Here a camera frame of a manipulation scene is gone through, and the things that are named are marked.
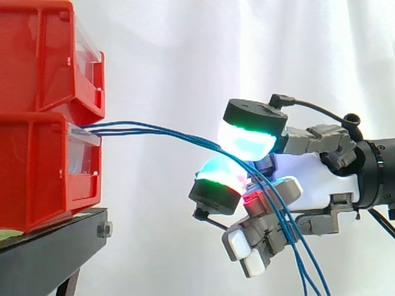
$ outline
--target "glowing green light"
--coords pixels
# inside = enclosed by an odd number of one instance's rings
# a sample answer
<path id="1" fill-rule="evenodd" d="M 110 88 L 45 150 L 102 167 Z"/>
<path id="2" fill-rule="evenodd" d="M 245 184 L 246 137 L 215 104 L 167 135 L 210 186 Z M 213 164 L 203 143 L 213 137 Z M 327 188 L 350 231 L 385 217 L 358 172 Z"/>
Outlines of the glowing green light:
<path id="1" fill-rule="evenodd" d="M 256 162 L 273 149 L 276 137 L 247 131 L 222 121 L 218 131 L 218 142 L 221 148 L 230 154 L 245 161 Z"/>
<path id="2" fill-rule="evenodd" d="M 247 181 L 247 172 L 229 157 L 219 155 L 206 162 L 196 179 L 207 179 L 226 185 L 242 195 Z"/>

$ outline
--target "cable connector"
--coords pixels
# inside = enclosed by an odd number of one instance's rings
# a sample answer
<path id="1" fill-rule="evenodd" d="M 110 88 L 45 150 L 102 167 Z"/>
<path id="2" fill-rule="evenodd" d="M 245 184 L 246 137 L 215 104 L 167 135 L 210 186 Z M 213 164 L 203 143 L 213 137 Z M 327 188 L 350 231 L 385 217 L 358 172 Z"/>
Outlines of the cable connector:
<path id="1" fill-rule="evenodd" d="M 296 99 L 294 97 L 288 97 L 284 94 L 272 94 L 269 106 L 281 110 L 282 107 L 293 106 L 295 103 Z"/>

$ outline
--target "metal bolt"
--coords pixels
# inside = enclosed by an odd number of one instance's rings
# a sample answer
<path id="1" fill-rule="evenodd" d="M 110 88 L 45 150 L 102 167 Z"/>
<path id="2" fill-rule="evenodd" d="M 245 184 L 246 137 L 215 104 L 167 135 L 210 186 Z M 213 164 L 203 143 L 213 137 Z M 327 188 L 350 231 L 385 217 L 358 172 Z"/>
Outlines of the metal bolt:
<path id="1" fill-rule="evenodd" d="M 106 221 L 98 225 L 98 237 L 107 239 L 112 235 L 112 222 Z"/>

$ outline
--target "red plastic bin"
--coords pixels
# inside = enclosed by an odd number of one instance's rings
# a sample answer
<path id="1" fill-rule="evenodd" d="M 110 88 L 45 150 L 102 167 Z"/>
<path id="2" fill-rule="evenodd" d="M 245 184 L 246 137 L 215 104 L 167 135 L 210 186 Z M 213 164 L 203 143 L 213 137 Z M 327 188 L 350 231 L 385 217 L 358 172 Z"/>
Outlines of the red plastic bin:
<path id="1" fill-rule="evenodd" d="M 104 118 L 104 55 L 68 1 L 0 0 L 0 112 Z"/>
<path id="2" fill-rule="evenodd" d="M 31 232 L 100 202 L 101 139 L 59 113 L 1 113 L 0 163 L 0 229 Z"/>

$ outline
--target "black cable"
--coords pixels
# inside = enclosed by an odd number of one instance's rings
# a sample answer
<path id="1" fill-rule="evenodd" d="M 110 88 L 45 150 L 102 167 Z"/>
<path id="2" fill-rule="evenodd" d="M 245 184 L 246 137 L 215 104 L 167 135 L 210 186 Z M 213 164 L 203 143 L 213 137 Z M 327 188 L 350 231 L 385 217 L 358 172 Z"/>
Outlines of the black cable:
<path id="1" fill-rule="evenodd" d="M 221 223 L 219 223 L 219 222 L 216 222 L 216 221 L 214 221 L 214 220 L 212 220 L 212 219 L 210 219 L 210 218 L 206 218 L 205 221 L 208 222 L 208 223 L 210 223 L 211 225 L 214 225 L 214 226 L 216 226 L 216 227 L 222 229 L 222 230 L 225 230 L 225 231 L 228 230 L 228 227 L 226 227 L 225 225 L 223 225 L 223 224 L 221 224 Z"/>
<path id="2" fill-rule="evenodd" d="M 378 224 L 380 224 L 388 232 L 388 234 L 395 239 L 394 226 L 374 208 L 371 208 L 368 211 L 373 216 L 373 218 L 378 222 Z"/>
<path id="3" fill-rule="evenodd" d="M 337 116 L 336 114 L 328 111 L 327 109 L 324 109 L 324 108 L 317 106 L 317 105 L 310 103 L 310 102 L 295 100 L 295 101 L 293 101 L 293 103 L 294 103 L 294 105 L 304 106 L 304 107 L 313 109 L 315 111 L 318 111 L 318 112 L 320 112 L 320 113 L 322 113 L 322 114 L 324 114 L 324 115 L 326 115 L 326 116 L 328 116 L 328 117 L 330 117 L 330 118 L 332 118 L 332 119 L 334 119 L 346 126 L 356 128 L 359 124 L 359 123 L 355 123 L 355 122 L 343 119 L 343 118 Z"/>

